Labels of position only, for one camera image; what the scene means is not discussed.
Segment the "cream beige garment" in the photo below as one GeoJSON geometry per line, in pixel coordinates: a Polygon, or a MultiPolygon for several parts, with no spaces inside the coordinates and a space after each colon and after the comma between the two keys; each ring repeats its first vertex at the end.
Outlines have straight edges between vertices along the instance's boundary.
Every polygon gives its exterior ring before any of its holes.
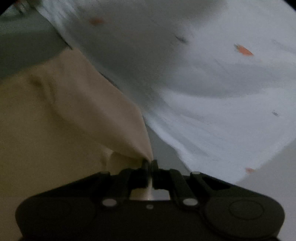
{"type": "Polygon", "coordinates": [[[142,113],[78,50],[1,80],[1,240],[27,197],[153,159],[142,113]]]}

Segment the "white carrot print bedsheet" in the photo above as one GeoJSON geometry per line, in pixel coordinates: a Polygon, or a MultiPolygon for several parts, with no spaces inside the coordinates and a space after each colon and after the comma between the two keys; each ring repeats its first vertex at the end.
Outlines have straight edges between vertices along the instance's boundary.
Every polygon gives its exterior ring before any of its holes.
{"type": "Polygon", "coordinates": [[[189,170],[235,183],[295,139],[285,1],[41,1],[189,170]]]}

